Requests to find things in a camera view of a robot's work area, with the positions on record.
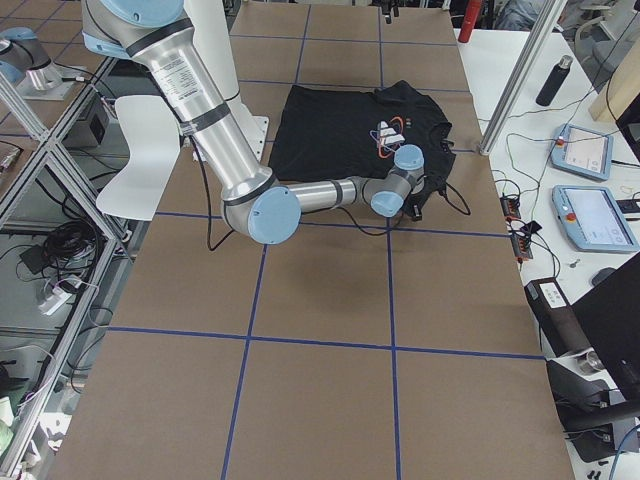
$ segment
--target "label on robot arm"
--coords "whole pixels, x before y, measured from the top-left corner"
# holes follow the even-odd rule
[[[181,57],[173,57],[153,77],[172,107],[202,95],[202,88],[191,66]]]
[[[562,298],[562,295],[555,283],[541,283],[540,290],[542,291],[544,298],[547,299],[547,303],[551,308],[567,306],[567,303],[564,301],[564,298]]]

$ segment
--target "white table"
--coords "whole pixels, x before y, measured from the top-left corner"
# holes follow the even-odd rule
[[[469,87],[474,97],[474,105],[480,121],[481,129],[486,127],[493,110],[502,94],[511,71],[520,55],[520,51],[527,40],[528,33],[476,30],[467,44],[459,44],[459,50],[467,74]],[[511,113],[517,115],[526,111],[544,110],[534,101],[540,88],[545,82],[553,66],[562,55],[573,56],[569,46],[560,34],[552,34],[547,40],[542,55],[534,65],[523,91]],[[582,99],[591,90],[591,83],[577,62],[572,65],[569,76],[561,87],[558,95],[546,108],[562,108],[576,100]],[[597,96],[591,92],[586,99],[560,111],[546,111],[511,118],[506,124],[499,141],[490,154],[493,169],[501,170],[507,178],[514,180],[526,190],[534,188],[533,180],[516,172],[511,166],[511,160],[506,149],[506,138],[510,133],[525,135],[533,139],[553,138],[557,128],[571,120],[572,124],[585,128],[614,132],[617,127],[613,123],[595,122],[589,115],[588,108]],[[630,258],[630,254],[585,253],[578,251],[566,238],[556,218],[551,203],[551,189],[554,185],[597,185],[594,182],[577,175],[563,172],[547,165],[551,142],[533,142],[519,137],[510,137],[512,157],[515,166],[534,178],[541,180],[539,199],[535,210],[534,193],[526,193],[521,198],[521,214],[529,221],[533,210],[533,218],[542,225],[540,234],[548,242],[551,250],[561,263],[561,273],[558,283],[564,290],[570,302],[575,302],[591,288],[591,278],[604,267],[619,267]],[[614,134],[613,159],[638,164],[637,159],[624,140],[622,134]],[[504,178],[499,172],[494,177]],[[504,182],[498,183],[497,188],[502,192]],[[616,199],[631,198],[634,192],[640,191],[640,169],[613,165],[610,179],[603,183],[613,193]],[[507,185],[507,193],[515,193],[515,188]],[[640,238],[640,222],[631,222],[630,226]],[[532,247],[534,259],[523,264],[521,277],[523,285],[530,280],[552,276],[553,264],[548,252],[540,247]],[[597,463],[585,464],[578,457],[573,446],[567,442],[576,479],[584,479],[591,470],[602,470],[601,480],[608,479],[611,464],[601,467]],[[640,477],[640,454],[624,455],[616,469],[615,480],[637,480]]]

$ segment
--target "tablet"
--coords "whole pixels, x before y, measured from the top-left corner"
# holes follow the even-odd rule
[[[567,236],[579,250],[640,250],[608,188],[557,185],[553,187],[552,200]]]
[[[551,163],[592,180],[607,180],[611,170],[613,137],[575,125],[565,124],[556,132]]]

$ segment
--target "blue cable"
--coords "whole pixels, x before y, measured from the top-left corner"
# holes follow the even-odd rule
[[[620,442],[620,445],[618,446],[618,450],[616,450],[616,456],[613,459],[613,465],[611,465],[611,473],[609,473],[609,480],[613,480],[613,475],[616,473],[616,466],[618,465],[618,459],[620,458],[620,454],[622,453],[622,447],[624,447],[625,442],[631,436],[631,434],[637,432],[638,430],[640,430],[640,425],[636,425],[631,430],[629,430],[627,434],[624,436],[624,438],[622,439],[622,442]]]

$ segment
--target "blue joint cap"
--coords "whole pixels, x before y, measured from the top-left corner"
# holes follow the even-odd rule
[[[35,40],[38,38],[33,30],[27,27],[8,28],[4,32],[0,32],[0,37],[7,40]]]
[[[122,45],[117,45],[111,42],[105,42],[92,35],[88,35],[82,32],[84,37],[84,45],[87,50],[97,53],[98,55],[105,55],[107,57],[121,58],[122,60],[131,60],[131,57]]]
[[[24,78],[24,74],[7,62],[0,62],[0,74],[4,75],[9,83],[16,83]]]
[[[300,202],[286,187],[273,187],[258,197],[249,212],[249,235],[274,245],[288,239],[300,223]]]
[[[424,156],[420,147],[403,145],[396,150],[393,163],[402,170],[417,170],[424,166]]]
[[[100,0],[127,23],[144,28],[164,27],[182,14],[184,0]]]
[[[391,218],[402,207],[404,199],[396,192],[382,191],[378,192],[371,197],[371,208],[378,215]]]

